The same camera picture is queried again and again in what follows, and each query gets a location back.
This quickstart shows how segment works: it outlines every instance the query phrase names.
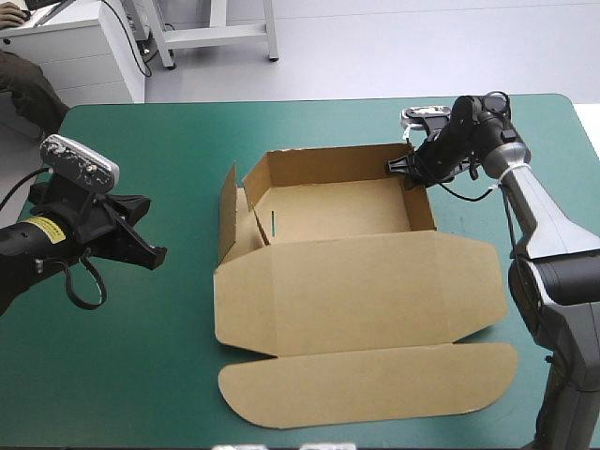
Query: white drawer cabinet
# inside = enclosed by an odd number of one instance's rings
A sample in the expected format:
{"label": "white drawer cabinet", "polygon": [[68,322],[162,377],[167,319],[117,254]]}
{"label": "white drawer cabinet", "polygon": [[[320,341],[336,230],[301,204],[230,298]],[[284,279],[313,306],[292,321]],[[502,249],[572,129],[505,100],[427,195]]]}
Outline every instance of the white drawer cabinet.
{"label": "white drawer cabinet", "polygon": [[[111,5],[127,24],[121,3]],[[68,106],[144,102],[145,78],[128,43],[135,40],[106,5],[77,0],[46,24],[31,25],[0,31],[0,50],[38,64]]]}

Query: person's leg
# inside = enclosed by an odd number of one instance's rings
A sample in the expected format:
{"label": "person's leg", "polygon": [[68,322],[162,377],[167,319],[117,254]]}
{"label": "person's leg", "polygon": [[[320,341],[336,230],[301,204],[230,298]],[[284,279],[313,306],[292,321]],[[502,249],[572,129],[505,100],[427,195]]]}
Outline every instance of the person's leg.
{"label": "person's leg", "polygon": [[41,69],[12,53],[0,51],[0,92],[10,91],[17,114],[47,134],[60,128],[68,107],[56,95]]}

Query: robotic arm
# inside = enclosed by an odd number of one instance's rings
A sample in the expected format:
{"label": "robotic arm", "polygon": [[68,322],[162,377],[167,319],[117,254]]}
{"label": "robotic arm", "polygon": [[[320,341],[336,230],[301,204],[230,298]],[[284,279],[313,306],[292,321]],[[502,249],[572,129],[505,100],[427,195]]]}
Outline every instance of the robotic arm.
{"label": "robotic arm", "polygon": [[[107,292],[88,258],[96,256],[153,270],[162,265],[167,253],[164,247],[147,244],[133,229],[148,212],[150,199],[109,194],[119,179],[116,164],[56,134],[42,143],[40,151],[52,176],[47,183],[31,187],[33,216],[0,229],[0,316],[18,295],[59,272],[65,273],[71,302],[79,308],[96,309],[106,300]],[[0,209],[19,185],[0,203]],[[74,292],[69,267],[78,262],[94,278],[99,303],[87,303]]]}
{"label": "robotic arm", "polygon": [[[529,166],[531,152],[510,121],[506,94],[464,96],[446,107],[402,112],[405,128],[427,138],[390,161],[390,173],[426,187],[477,167],[498,180],[509,218],[508,283],[536,344],[553,351],[547,388],[527,448],[585,450],[600,412],[600,238],[563,213]],[[516,242],[512,208],[522,237]]]}

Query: green tabletop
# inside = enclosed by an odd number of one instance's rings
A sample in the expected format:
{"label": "green tabletop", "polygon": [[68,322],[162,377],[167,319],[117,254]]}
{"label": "green tabletop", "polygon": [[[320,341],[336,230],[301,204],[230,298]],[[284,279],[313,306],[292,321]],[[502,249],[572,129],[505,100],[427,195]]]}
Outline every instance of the green tabletop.
{"label": "green tabletop", "polygon": [[[217,386],[226,364],[257,356],[214,336],[218,193],[234,161],[244,175],[265,150],[390,143],[398,113],[453,98],[89,106],[62,134],[121,167],[115,193],[153,200],[137,229],[169,249],[155,272],[98,261],[108,303],[67,300],[60,276],[33,287],[0,318],[0,445],[208,447],[355,442],[370,447],[519,447],[531,440],[547,378],[507,292],[508,316],[471,340],[511,342],[520,355],[504,397],[481,412],[334,427],[273,430],[238,417]],[[556,95],[513,97],[532,168],[567,215],[600,233],[598,158],[573,106]],[[463,174],[453,187],[491,183]],[[509,241],[499,193],[472,204],[429,190],[438,229],[493,243],[506,273]],[[78,277],[81,289],[91,281]],[[594,444],[600,444],[596,436]]]}

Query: cardboard box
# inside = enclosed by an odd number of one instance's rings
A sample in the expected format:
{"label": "cardboard box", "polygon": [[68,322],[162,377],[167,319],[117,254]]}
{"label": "cardboard box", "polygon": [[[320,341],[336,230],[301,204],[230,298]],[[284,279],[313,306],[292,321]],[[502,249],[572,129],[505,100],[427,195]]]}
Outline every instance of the cardboard box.
{"label": "cardboard box", "polygon": [[277,357],[219,375],[247,420],[288,428],[465,413],[512,381],[509,345],[452,344],[504,316],[498,257],[490,244],[435,231],[425,189],[385,171],[408,151],[275,151],[243,189],[235,168],[228,174],[217,339]]}

